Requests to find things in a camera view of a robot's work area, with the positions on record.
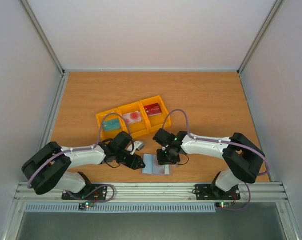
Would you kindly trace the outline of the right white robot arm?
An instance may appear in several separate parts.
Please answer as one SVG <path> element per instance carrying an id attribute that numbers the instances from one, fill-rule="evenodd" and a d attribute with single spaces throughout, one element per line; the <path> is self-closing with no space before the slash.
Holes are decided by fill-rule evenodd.
<path id="1" fill-rule="evenodd" d="M 254 184 L 265 156 L 244 135 L 203 137 L 180 131 L 176 135 L 160 128 L 153 141 L 162 148 L 156 151 L 158 164 L 177 165 L 180 155 L 203 155 L 224 160 L 227 169 L 217 173 L 210 186 L 195 187 L 195 194 L 212 200 L 225 200 L 228 192 L 239 183 Z"/>

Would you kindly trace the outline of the pink leather card holder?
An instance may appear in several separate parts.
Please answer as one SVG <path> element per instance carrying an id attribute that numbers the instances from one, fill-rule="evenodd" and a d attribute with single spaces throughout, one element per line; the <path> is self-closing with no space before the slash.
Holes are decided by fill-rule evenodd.
<path id="1" fill-rule="evenodd" d="M 154 154 L 144 154 L 143 162 L 145 168 L 142 169 L 142 174 L 153 175 L 153 176 L 170 176 L 173 174 L 173 169 L 175 165 L 159 165 L 157 157 Z"/>

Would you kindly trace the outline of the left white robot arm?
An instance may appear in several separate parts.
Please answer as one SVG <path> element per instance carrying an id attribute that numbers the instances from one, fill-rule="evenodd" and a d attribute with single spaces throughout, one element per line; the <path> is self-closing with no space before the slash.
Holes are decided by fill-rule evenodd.
<path id="1" fill-rule="evenodd" d="M 132 170 L 143 169 L 145 163 L 136 154 L 143 148 L 143 142 L 134 141 L 124 131 L 86 147 L 61 147 L 53 141 L 29 159 L 21 170 L 28 180 L 27 187 L 37 195 L 57 189 L 66 191 L 73 199 L 84 200 L 97 192 L 97 188 L 84 173 L 71 173 L 69 169 L 86 165 L 109 166 L 112 162 Z"/>

